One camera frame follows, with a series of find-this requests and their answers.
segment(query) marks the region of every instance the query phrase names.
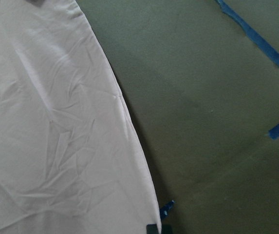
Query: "wrinkled cloth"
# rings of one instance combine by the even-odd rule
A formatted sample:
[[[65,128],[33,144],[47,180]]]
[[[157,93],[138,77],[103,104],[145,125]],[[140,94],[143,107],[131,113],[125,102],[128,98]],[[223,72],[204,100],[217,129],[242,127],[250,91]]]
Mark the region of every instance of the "wrinkled cloth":
[[[0,0],[0,234],[143,234],[150,172],[74,0]]]

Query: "floor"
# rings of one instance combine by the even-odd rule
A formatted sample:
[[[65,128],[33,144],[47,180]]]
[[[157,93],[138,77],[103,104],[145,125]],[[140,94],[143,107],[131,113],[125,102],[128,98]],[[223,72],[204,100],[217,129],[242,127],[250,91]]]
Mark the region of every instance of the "floor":
[[[77,0],[175,234],[279,233],[279,68],[214,0]],[[279,1],[226,0],[279,51]]]

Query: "green floor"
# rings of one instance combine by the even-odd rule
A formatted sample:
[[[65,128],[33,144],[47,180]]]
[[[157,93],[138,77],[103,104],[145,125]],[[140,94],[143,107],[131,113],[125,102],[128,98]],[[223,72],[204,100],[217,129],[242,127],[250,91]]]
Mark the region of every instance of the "green floor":
[[[279,234],[279,68],[214,0],[77,0],[175,234]],[[279,1],[226,0],[279,51]]]

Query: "white fabric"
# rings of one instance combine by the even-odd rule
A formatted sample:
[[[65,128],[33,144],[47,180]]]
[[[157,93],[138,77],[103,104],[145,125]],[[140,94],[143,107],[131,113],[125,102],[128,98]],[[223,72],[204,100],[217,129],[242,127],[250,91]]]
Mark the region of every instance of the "white fabric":
[[[0,0],[0,234],[144,234],[149,169],[74,0]]]

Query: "dark object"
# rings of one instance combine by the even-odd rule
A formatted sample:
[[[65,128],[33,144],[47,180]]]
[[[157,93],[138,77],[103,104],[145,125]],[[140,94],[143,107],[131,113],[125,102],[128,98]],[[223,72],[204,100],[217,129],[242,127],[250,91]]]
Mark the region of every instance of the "dark object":
[[[168,204],[166,204],[164,207],[160,209],[160,218],[161,220],[165,219],[168,216],[168,212],[170,209],[172,209],[175,201],[172,200]]]
[[[26,0],[34,6],[41,7],[45,0]]]
[[[159,234],[156,224],[147,225],[147,234]],[[172,227],[170,225],[162,225],[161,234],[173,234]]]

